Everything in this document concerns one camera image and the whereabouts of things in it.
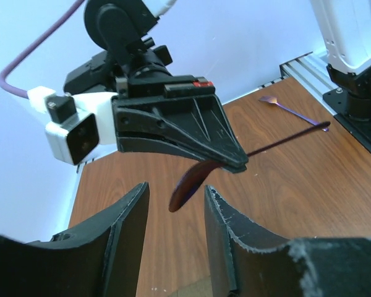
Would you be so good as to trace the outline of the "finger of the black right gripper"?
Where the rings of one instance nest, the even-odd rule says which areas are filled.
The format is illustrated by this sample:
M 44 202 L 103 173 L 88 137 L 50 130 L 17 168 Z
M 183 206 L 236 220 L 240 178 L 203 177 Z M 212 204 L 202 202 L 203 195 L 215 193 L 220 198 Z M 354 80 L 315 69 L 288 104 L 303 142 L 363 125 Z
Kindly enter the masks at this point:
M 161 153 L 197 161 L 213 160 L 232 173 L 245 171 L 247 155 L 232 132 L 224 129 L 198 132 L 177 131 L 118 131 L 120 152 Z
M 117 95 L 113 97 L 111 103 L 116 133 L 163 130 L 190 132 L 193 129 L 207 133 L 214 129 L 224 129 L 234 134 L 216 95 L 182 98 L 155 96 L 132 99 Z

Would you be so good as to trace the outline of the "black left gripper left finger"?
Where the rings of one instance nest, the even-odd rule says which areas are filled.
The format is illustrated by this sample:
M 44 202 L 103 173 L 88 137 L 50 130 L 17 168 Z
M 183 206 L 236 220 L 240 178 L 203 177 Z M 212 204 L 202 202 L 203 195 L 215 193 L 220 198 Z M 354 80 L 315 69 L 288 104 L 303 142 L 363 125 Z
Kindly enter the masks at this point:
M 0 296 L 135 296 L 149 197 L 140 183 L 48 242 L 0 236 Z

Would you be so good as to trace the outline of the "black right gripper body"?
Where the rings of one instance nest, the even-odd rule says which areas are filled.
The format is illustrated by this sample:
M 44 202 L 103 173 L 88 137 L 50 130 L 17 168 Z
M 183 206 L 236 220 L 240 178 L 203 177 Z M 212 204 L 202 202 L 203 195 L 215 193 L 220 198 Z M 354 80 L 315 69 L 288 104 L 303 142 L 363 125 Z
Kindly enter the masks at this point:
M 172 75 L 166 68 L 172 61 L 165 45 L 134 56 L 125 68 L 117 64 L 112 54 L 102 51 L 68 73 L 63 89 L 72 95 L 127 90 L 129 98 L 160 95 L 175 98 L 215 93 L 213 83 L 204 77 Z

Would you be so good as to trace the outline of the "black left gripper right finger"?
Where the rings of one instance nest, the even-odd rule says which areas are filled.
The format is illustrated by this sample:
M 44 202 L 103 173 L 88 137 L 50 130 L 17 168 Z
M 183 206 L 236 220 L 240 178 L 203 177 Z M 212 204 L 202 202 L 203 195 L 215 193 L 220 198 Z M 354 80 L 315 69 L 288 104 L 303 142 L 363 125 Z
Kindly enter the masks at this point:
M 205 187 L 214 296 L 371 296 L 371 238 L 287 239 Z

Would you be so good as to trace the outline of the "iridescent blue spoon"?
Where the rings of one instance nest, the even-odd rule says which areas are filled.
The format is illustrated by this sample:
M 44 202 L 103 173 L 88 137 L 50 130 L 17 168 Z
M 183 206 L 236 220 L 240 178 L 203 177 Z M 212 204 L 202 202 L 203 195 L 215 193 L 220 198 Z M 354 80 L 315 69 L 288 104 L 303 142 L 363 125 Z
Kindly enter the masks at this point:
M 298 133 L 295 133 L 291 136 L 283 138 L 277 142 L 274 142 L 270 145 L 264 146 L 262 148 L 258 148 L 252 152 L 247 153 L 247 157 L 250 158 L 254 155 L 277 147 L 281 144 L 285 144 L 290 142 L 294 139 L 300 138 L 302 136 L 306 136 L 307 134 L 316 132 L 318 130 L 326 129 L 330 126 L 330 121 L 324 121 L 318 123 L 312 127 L 304 129 Z M 182 208 L 189 199 L 197 192 L 200 186 L 205 182 L 207 177 L 210 173 L 217 169 L 224 166 L 224 163 L 218 162 L 215 160 L 204 160 L 200 161 L 193 166 L 191 166 L 181 177 L 177 186 L 174 188 L 173 193 L 171 194 L 171 198 L 169 200 L 168 210 L 170 212 L 177 212 L 180 208 Z

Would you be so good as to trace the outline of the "iridescent purple fork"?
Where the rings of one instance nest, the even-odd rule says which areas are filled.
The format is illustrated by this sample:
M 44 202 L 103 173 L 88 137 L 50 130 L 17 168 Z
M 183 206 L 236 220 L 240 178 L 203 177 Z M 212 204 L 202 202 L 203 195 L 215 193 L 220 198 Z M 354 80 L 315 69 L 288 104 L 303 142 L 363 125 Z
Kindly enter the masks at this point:
M 290 108 L 287 108 L 285 107 L 284 105 L 282 105 L 278 99 L 276 97 L 273 97 L 273 96 L 263 96 L 261 98 L 258 99 L 259 101 L 262 101 L 262 102 L 265 102 L 265 103 L 268 103 L 268 104 L 271 104 L 271 105 L 276 105 L 278 107 L 280 107 L 281 109 L 303 119 L 304 121 L 310 123 L 310 124 L 313 124 L 313 125 L 316 125 L 318 124 L 318 122 L 314 121 L 313 119 L 309 119 L 308 117 L 304 116 L 304 115 L 301 115 L 300 113 L 297 113 L 296 111 L 290 109 Z

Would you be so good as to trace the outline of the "brown cloth napkin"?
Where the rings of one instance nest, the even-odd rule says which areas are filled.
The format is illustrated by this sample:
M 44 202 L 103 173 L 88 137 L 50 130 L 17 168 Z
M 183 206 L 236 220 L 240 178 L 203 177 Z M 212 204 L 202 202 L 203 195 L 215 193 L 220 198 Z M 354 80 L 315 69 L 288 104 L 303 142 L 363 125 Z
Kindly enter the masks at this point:
M 190 285 L 184 286 L 174 292 L 169 297 L 212 297 L 211 278 L 206 277 Z

